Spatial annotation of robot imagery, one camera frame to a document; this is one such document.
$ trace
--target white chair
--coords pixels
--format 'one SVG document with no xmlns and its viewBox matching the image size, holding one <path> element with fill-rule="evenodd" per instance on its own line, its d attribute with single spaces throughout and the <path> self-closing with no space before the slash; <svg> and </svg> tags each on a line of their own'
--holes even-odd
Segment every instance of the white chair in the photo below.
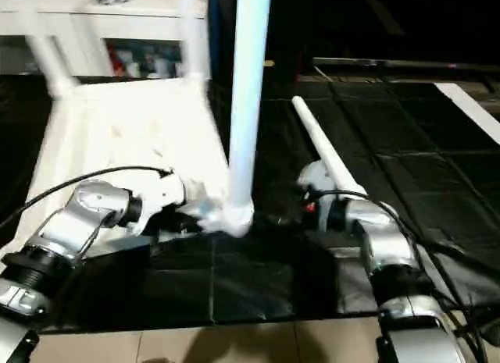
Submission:
<svg viewBox="0 0 500 363">
<path fill-rule="evenodd" d="M 28 199 L 69 178 L 119 165 L 172 167 L 185 180 L 205 188 L 216 208 L 205 216 L 207 230 L 246 233 L 252 222 L 251 199 L 263 60 L 270 0 L 238 0 L 230 167 L 205 96 L 199 72 L 197 36 L 181 0 L 187 76 L 170 80 L 81 85 L 66 75 L 54 44 L 47 41 L 30 0 L 16 0 L 28 43 L 54 98 Z M 103 177 L 133 190 L 157 175 L 144 171 Z M 70 196 L 53 194 L 23 214 L 16 237 L 4 251 L 19 250 L 39 224 Z M 108 230 L 89 254 L 146 244 L 124 230 Z"/>
</svg>

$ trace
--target white stick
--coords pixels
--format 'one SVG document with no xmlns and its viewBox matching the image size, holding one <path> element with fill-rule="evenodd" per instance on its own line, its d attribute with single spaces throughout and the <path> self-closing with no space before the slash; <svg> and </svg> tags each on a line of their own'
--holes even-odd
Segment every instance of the white stick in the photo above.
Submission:
<svg viewBox="0 0 500 363">
<path fill-rule="evenodd" d="M 252 203 L 255 144 L 270 0 L 237 0 L 228 204 Z"/>
<path fill-rule="evenodd" d="M 195 0 L 180 0 L 183 43 L 181 45 L 185 75 L 188 78 L 202 77 L 201 37 L 198 21 L 195 19 Z"/>
<path fill-rule="evenodd" d="M 53 98 L 60 98 L 75 87 L 77 82 L 66 73 L 63 61 L 30 0 L 13 1 L 18 8 L 18 18 L 24 25 L 27 42 L 47 79 L 49 93 Z"/>
<path fill-rule="evenodd" d="M 321 129 L 321 126 L 314 118 L 304 99 L 299 96 L 294 96 L 291 102 L 300 120 L 304 124 L 305 129 L 309 133 L 314 147 L 323 160 L 330 177 L 334 181 L 335 187 L 341 190 L 350 190 L 366 194 L 365 189 L 356 183 L 340 155 L 335 151 L 334 146 L 332 146 L 331 142 L 328 140 L 327 135 Z"/>
</svg>

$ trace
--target white shelf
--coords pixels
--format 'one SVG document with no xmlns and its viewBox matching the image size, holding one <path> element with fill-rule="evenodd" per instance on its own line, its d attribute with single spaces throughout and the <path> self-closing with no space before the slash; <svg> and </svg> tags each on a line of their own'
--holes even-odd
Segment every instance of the white shelf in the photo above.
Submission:
<svg viewBox="0 0 500 363">
<path fill-rule="evenodd" d="M 193 10 L 205 18 L 208 0 L 195 0 Z M 33 0 L 38 12 L 64 12 L 121 16 L 179 17 L 178 0 L 130 0 L 119 5 L 99 5 L 95 0 Z M 0 12 L 15 12 L 12 0 L 0 0 Z"/>
</svg>

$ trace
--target black cable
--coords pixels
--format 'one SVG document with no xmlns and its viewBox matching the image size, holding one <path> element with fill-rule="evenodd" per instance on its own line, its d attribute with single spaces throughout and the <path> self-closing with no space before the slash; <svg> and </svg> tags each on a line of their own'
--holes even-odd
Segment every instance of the black cable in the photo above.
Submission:
<svg viewBox="0 0 500 363">
<path fill-rule="evenodd" d="M 67 180 L 66 182 L 63 182 L 57 186 L 51 187 L 50 189 L 37 195 L 33 199 L 27 201 L 24 205 L 22 205 L 21 207 L 16 209 L 14 212 L 12 212 L 10 215 L 8 215 L 2 222 L 0 222 L 0 230 L 2 228 L 4 228 L 9 222 L 12 222 L 18 215 L 20 215 L 21 213 L 23 213 L 24 211 L 26 211 L 27 209 L 29 209 L 33 205 L 37 204 L 39 201 L 46 198 L 50 194 L 55 193 L 56 191 L 59 191 L 59 190 L 65 188 L 65 187 L 68 187 L 69 185 L 72 185 L 74 183 L 89 179 L 91 177 L 100 176 L 100 175 L 106 174 L 106 173 L 119 172 L 121 170 L 149 170 L 149 171 L 158 172 L 161 177 L 168 176 L 169 174 L 172 173 L 169 170 L 155 168 L 153 166 L 141 166 L 141 165 L 117 166 L 114 168 L 107 168 L 107 169 L 98 170 L 97 172 L 87 173 L 87 174 L 84 174 L 82 176 L 72 178 L 71 180 Z"/>
<path fill-rule="evenodd" d="M 474 324 L 478 328 L 489 328 L 491 326 L 497 326 L 500 323 L 500 317 L 498 316 L 488 316 L 487 318 L 483 317 L 474 317 Z M 464 326 L 460 326 L 455 330 L 455 336 L 461 337 L 464 334 L 470 333 L 471 327 L 467 324 Z"/>
<path fill-rule="evenodd" d="M 474 357 L 478 361 L 478 363 L 488 363 L 488 356 L 486 355 L 486 350 L 484 348 L 484 342 L 480 336 L 480 331 L 475 326 L 474 321 L 472 320 L 469 311 L 466 309 L 466 306 L 462 302 L 462 298 L 459 296 L 459 292 L 455 287 L 455 284 L 452 282 L 452 278 L 449 276 L 449 274 L 446 272 L 444 266 L 441 264 L 439 261 L 438 257 L 434 255 L 433 252 L 427 249 L 426 245 L 424 244 L 423 240 L 419 239 L 419 234 L 416 233 L 416 230 L 408 223 L 406 222 L 402 217 L 398 216 L 394 211 L 392 211 L 386 204 L 382 203 L 381 201 L 378 201 L 377 199 L 373 199 L 367 194 L 363 193 L 358 193 L 356 191 L 350 191 L 350 190 L 308 190 L 309 197 L 312 199 L 319 199 L 325 195 L 350 195 L 353 197 L 358 197 L 365 199 L 367 201 L 370 201 L 374 203 L 377 207 L 381 208 L 384 212 L 386 212 L 393 220 L 396 222 L 398 225 L 399 229 L 406 233 L 408 238 L 411 241 L 411 244 L 416 252 L 417 260 L 419 262 L 419 265 L 421 266 L 422 270 L 424 270 L 422 259 L 420 258 L 420 254 L 418 252 L 418 247 L 416 244 L 420 244 L 424 250 L 426 250 L 427 254 L 429 255 L 430 260 L 436 267 L 436 270 L 438 271 L 439 275 L 445 282 L 446 287 L 449 289 L 450 293 L 452 294 L 453 298 L 455 298 L 456 305 L 458 305 L 458 309 L 463 313 L 464 317 L 466 318 L 467 324 L 471 326 L 471 332 L 474 336 L 474 339 L 476 340 L 476 344 L 473 343 L 473 341 L 470 339 L 469 336 L 464 335 L 464 340 L 466 340 L 467 344 L 470 345 L 470 349 L 474 354 Z"/>
<path fill-rule="evenodd" d="M 470 330 L 463 332 L 464 330 L 467 330 L 467 328 L 470 327 L 470 324 L 467 323 L 467 324 L 463 325 L 455 317 L 455 315 L 453 315 L 453 313 L 451 311 L 446 311 L 447 309 L 449 309 L 449 307 L 448 307 L 448 305 L 444 304 L 443 301 L 447 301 L 452 306 L 452 308 L 460 309 L 460 307 L 457 305 L 457 303 L 454 302 L 447 295 L 443 294 L 442 292 L 440 292 L 437 289 L 433 292 L 433 296 L 434 296 L 434 298 L 436 298 L 441 309 L 445 312 L 445 314 L 448 316 L 450 321 L 455 326 L 455 330 L 453 331 L 453 334 L 455 334 L 455 338 L 463 338 L 463 340 L 467 343 L 467 346 L 469 347 L 469 349 L 472 352 L 476 361 L 478 361 L 478 362 L 484 361 L 483 357 L 486 356 L 485 355 L 486 353 L 485 353 L 485 351 L 483 351 L 483 349 L 481 349 L 480 346 L 477 346 L 474 343 L 474 341 L 472 341 L 472 338 L 468 334 L 470 332 Z"/>
</svg>

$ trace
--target floor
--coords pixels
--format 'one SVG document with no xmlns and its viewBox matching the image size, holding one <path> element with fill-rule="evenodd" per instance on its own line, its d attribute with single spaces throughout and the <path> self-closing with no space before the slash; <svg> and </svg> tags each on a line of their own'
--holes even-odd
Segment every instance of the floor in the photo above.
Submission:
<svg viewBox="0 0 500 363">
<path fill-rule="evenodd" d="M 375 318 L 43 336 L 32 363 L 377 362 Z M 490 363 L 500 353 L 487 347 Z M 465 351 L 467 361 L 469 352 Z"/>
</svg>

